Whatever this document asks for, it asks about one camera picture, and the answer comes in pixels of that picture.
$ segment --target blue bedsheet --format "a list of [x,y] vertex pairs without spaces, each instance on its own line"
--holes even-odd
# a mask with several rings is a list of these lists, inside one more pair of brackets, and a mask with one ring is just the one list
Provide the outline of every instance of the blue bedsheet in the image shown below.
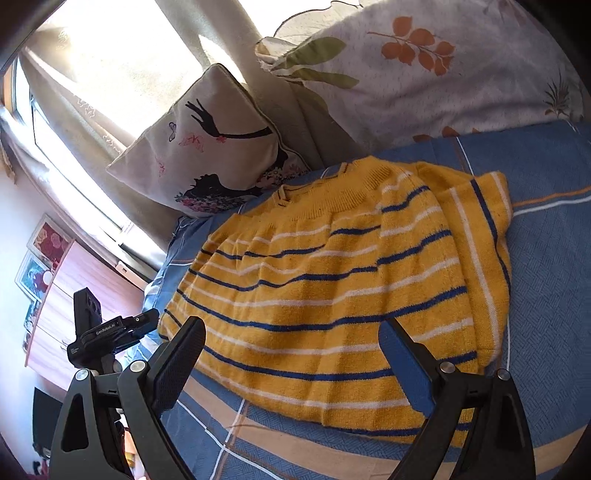
[[[554,475],[591,417],[590,140],[590,124],[561,121],[442,138],[378,155],[474,175],[499,170],[508,179],[513,279],[499,366],[517,383],[540,480]],[[308,183],[337,168],[290,183]],[[145,309],[164,309],[208,234],[237,211],[180,220]],[[159,341],[155,333],[150,336]],[[146,339],[129,356],[149,356],[153,347]],[[386,479],[408,448],[270,413],[197,371],[163,423],[197,479]],[[232,424],[240,426],[232,430]],[[446,461],[455,458],[457,449],[451,449]]]

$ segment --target wooden furniture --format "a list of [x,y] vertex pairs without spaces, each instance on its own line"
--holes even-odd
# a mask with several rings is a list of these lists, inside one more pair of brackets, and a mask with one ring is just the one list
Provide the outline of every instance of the wooden furniture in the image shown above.
[[49,285],[33,326],[25,366],[68,390],[76,368],[66,347],[76,340],[74,292],[88,287],[99,300],[103,321],[137,315],[144,293],[72,242]]

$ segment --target wall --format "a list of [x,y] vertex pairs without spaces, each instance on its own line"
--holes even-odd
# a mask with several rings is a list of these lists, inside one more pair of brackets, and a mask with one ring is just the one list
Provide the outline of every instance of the wall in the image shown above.
[[16,185],[0,170],[0,433],[19,463],[32,473],[33,460],[39,460],[32,447],[34,388],[58,400],[64,392],[24,366],[23,321],[30,301],[14,278],[43,213],[54,220],[57,215],[18,166],[15,172]]

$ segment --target sweater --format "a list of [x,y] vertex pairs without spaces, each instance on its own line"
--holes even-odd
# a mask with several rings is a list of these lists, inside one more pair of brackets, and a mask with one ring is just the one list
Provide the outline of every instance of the sweater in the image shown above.
[[511,215],[501,173],[342,164],[212,233],[159,332],[201,317],[196,368],[252,404],[408,442],[424,418],[379,348],[379,323],[395,317],[436,359],[482,372],[508,314]]

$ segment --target picture frame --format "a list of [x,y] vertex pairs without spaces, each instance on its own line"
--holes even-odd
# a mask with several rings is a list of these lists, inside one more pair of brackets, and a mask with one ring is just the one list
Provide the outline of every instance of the picture frame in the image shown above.
[[14,281],[31,301],[40,302],[49,288],[52,276],[51,268],[27,251]]
[[35,323],[35,318],[39,315],[39,308],[41,307],[41,302],[38,300],[31,300],[31,304],[29,305],[29,309],[27,311],[27,315],[25,316],[25,321],[23,326],[25,330],[29,333],[33,332],[33,324]]
[[58,227],[48,215],[43,215],[27,248],[55,272],[71,242],[70,235]]

